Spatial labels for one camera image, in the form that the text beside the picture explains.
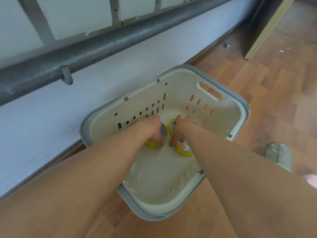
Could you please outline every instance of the white wall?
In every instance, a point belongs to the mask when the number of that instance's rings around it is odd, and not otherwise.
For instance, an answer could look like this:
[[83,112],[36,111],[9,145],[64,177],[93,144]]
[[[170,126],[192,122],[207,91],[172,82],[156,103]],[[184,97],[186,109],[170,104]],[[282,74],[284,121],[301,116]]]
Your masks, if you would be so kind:
[[254,0],[232,0],[0,107],[0,196],[80,139],[93,109],[182,64],[247,17]]

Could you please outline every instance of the wooden floor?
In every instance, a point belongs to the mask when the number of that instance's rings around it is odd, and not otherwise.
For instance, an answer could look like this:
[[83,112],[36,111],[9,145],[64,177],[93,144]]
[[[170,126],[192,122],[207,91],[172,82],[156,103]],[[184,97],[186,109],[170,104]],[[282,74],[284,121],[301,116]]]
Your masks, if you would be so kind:
[[[316,33],[316,25],[307,28]],[[193,63],[250,104],[251,116],[235,142],[259,154],[271,141],[286,144],[297,176],[317,174],[317,48],[300,38],[274,30],[247,61],[241,51],[243,34],[238,32],[230,38],[229,50],[216,48]],[[160,222],[141,220],[114,192],[86,237],[232,238],[236,234],[205,179],[179,212]]]

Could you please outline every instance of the white basket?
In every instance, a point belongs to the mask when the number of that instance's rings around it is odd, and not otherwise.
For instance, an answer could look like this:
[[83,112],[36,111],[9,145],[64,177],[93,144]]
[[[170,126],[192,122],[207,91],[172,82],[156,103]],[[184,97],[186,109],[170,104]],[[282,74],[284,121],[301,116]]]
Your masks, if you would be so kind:
[[[200,82],[219,92],[222,100],[204,90]],[[249,117],[249,105],[195,67],[180,65],[91,112],[81,124],[82,140],[89,147],[151,114],[160,115],[166,126],[179,114],[192,115],[199,126],[233,140]],[[168,135],[160,149],[144,145],[117,189],[133,212],[145,220],[174,214],[204,178],[195,157],[179,155],[168,145],[170,139]]]

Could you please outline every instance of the forearm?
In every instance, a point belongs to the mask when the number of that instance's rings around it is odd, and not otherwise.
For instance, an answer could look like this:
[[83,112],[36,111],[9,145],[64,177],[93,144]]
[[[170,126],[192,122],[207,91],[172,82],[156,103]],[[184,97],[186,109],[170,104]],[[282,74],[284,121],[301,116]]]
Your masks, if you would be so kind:
[[314,188],[197,125],[184,128],[184,136],[239,237],[316,236]]
[[96,212],[122,182],[151,135],[150,129],[136,123],[24,185],[0,203],[0,236],[85,235]]

